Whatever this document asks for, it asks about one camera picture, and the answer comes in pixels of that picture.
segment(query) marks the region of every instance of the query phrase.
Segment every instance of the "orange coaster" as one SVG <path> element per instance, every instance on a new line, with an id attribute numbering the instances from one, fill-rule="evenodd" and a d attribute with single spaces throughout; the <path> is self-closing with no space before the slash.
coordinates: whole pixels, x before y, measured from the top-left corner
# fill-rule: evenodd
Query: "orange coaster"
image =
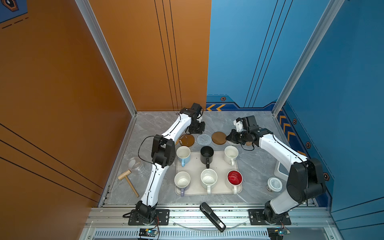
<path id="1" fill-rule="evenodd" d="M 223 132 L 215 132 L 212 134 L 212 141 L 216 143 L 217 145 L 223 145 L 226 143 L 226 138 L 227 136 Z"/>
<path id="2" fill-rule="evenodd" d="M 183 134 L 177 141 L 177 143 L 179 142 L 181 146 L 191 147 L 195 143 L 195 137 L 192 136 L 191 134 Z"/>

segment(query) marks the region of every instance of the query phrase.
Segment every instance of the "mug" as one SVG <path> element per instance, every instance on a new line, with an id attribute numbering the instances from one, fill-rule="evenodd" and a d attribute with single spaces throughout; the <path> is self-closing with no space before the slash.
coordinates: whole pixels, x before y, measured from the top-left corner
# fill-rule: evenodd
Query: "mug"
<path id="1" fill-rule="evenodd" d="M 200 153 L 200 161 L 205 164 L 207 168 L 209 168 L 209 164 L 212 162 L 214 156 L 213 148 L 210 146 L 202 147 Z"/>
<path id="2" fill-rule="evenodd" d="M 231 166 L 235 165 L 235 160 L 239 155 L 239 151 L 234 146 L 228 146 L 224 150 L 224 160 Z"/>
<path id="3" fill-rule="evenodd" d="M 216 186 L 217 173 L 212 169 L 205 169 L 200 175 L 201 186 L 207 190 L 207 194 L 211 194 L 211 189 Z"/>
<path id="4" fill-rule="evenodd" d="M 187 146 L 181 146 L 176 151 L 177 158 L 181 162 L 181 166 L 184 167 L 191 160 L 191 150 Z"/>
<path id="5" fill-rule="evenodd" d="M 225 184 L 232 189 L 233 194 L 237 194 L 237 187 L 243 182 L 243 176 L 239 171 L 231 170 L 227 174 Z"/>
<path id="6" fill-rule="evenodd" d="M 191 182 L 191 176 L 187 172 L 179 172 L 175 176 L 175 185 L 181 190 L 181 196 L 184 197 L 184 191 Z"/>

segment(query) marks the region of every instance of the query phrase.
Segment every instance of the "wooden mallet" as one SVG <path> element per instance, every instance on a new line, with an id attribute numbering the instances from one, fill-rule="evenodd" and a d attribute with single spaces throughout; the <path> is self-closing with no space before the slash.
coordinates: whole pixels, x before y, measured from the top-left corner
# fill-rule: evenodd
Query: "wooden mallet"
<path id="1" fill-rule="evenodd" d="M 133 187 L 131 181 L 128 179 L 128 175 L 131 174 L 131 171 L 128 169 L 127 171 L 123 172 L 122 174 L 120 174 L 118 176 L 118 179 L 119 180 L 122 180 L 123 178 L 125 178 L 127 180 L 127 182 L 129 183 L 129 185 L 131 186 L 132 190 L 135 192 L 136 196 L 139 197 L 139 194 L 137 193 L 137 191 L 135 190 L 135 188 Z"/>

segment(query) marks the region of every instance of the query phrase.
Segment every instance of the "orange wall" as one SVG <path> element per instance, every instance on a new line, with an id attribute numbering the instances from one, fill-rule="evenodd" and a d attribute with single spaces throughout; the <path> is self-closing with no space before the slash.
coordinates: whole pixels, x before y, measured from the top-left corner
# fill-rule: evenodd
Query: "orange wall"
<path id="1" fill-rule="evenodd" d="M 131 116 L 75 1 L 27 4 L 0 25 L 1 233 L 77 239 Z"/>
<path id="2" fill-rule="evenodd" d="M 138 111 L 206 104 L 210 0 L 91 0 Z"/>

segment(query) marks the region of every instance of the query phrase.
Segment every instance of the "black mounting plate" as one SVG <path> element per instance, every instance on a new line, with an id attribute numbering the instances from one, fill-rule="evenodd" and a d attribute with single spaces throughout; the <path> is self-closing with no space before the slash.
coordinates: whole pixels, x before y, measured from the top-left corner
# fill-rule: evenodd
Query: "black mounting plate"
<path id="1" fill-rule="evenodd" d="M 159 226 L 162 225 L 168 225 L 169 221 L 169 209 L 156 209 L 156 215 L 155 217 L 159 217 Z M 129 216 L 128 225 L 130 226 L 155 226 L 157 223 L 157 219 L 154 220 L 151 224 L 144 224 L 142 221 L 139 220 L 137 216 L 137 211 L 132 210 L 131 215 Z"/>
<path id="2" fill-rule="evenodd" d="M 263 211 L 264 209 L 248 209 L 249 220 L 251 221 L 251 225 L 280 225 L 280 223 L 276 223 L 276 224 L 267 223 L 265 221 L 265 216 L 263 214 Z M 288 212 L 283 213 L 283 215 L 284 215 L 283 224 L 291 225 L 291 219 L 289 218 Z"/>

